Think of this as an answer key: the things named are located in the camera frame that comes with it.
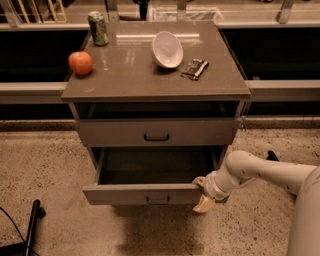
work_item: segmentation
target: black stand leg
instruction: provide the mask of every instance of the black stand leg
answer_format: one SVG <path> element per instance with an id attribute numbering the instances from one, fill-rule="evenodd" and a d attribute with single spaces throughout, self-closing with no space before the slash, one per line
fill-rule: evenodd
<path id="1" fill-rule="evenodd" d="M 35 200 L 32 205 L 32 211 L 30 215 L 30 221 L 29 221 L 29 227 L 28 227 L 28 233 L 26 238 L 26 246 L 25 246 L 25 256 L 31 256 L 32 255 L 32 246 L 34 242 L 34 236 L 37 228 L 37 221 L 38 218 L 43 218 L 45 215 L 45 211 L 43 208 L 40 208 L 40 201 Z"/>

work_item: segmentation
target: open drawer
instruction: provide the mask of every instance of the open drawer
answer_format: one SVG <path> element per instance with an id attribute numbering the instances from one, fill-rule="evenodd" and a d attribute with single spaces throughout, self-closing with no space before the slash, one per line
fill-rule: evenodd
<path id="1" fill-rule="evenodd" d="M 196 204 L 192 180 L 217 166 L 224 146 L 102 148 L 90 204 Z"/>

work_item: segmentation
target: cable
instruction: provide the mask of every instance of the cable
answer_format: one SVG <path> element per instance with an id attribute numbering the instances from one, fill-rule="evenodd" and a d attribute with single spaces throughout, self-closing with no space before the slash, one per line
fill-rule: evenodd
<path id="1" fill-rule="evenodd" d="M 6 210 L 3 209 L 1 206 L 0 206 L 0 210 L 3 211 L 4 214 L 9 218 L 9 220 L 11 221 L 11 223 L 13 224 L 13 226 L 15 227 L 15 229 L 17 230 L 17 232 L 19 233 L 19 236 L 20 236 L 21 240 L 23 241 L 23 243 L 25 244 L 25 246 L 26 246 L 27 248 L 29 248 L 33 254 L 35 254 L 35 255 L 37 255 L 37 256 L 40 256 L 40 254 L 36 253 L 34 250 L 32 250 L 32 248 L 30 248 L 30 246 L 28 246 L 28 245 L 26 244 L 26 240 L 23 238 L 23 236 L 22 236 L 19 228 L 17 227 L 17 225 L 16 225 L 16 223 L 13 221 L 13 219 L 10 217 L 9 213 L 7 213 Z"/>

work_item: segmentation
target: drawer handle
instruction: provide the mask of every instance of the drawer handle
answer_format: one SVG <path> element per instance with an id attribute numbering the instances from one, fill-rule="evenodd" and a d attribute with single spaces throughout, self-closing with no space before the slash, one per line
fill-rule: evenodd
<path id="1" fill-rule="evenodd" d="M 148 196 L 146 198 L 148 205 L 168 205 L 170 204 L 170 196 L 168 196 L 166 199 L 150 199 Z"/>
<path id="2" fill-rule="evenodd" d="M 169 134 L 166 134 L 165 136 L 148 136 L 147 134 L 144 135 L 145 141 L 168 141 L 169 139 Z"/>

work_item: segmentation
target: tabletop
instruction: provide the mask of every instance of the tabletop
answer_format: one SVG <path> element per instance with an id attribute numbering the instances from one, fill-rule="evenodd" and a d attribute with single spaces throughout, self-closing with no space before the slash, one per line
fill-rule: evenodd
<path id="1" fill-rule="evenodd" d="M 173 33 L 184 57 L 173 70 L 152 60 L 152 40 L 160 31 Z M 109 43 L 85 51 L 93 58 L 93 71 L 73 74 L 62 94 L 65 102 L 235 100 L 250 91 L 218 28 L 212 21 L 113 22 L 107 24 Z M 192 59 L 209 62 L 198 81 L 181 77 Z"/>

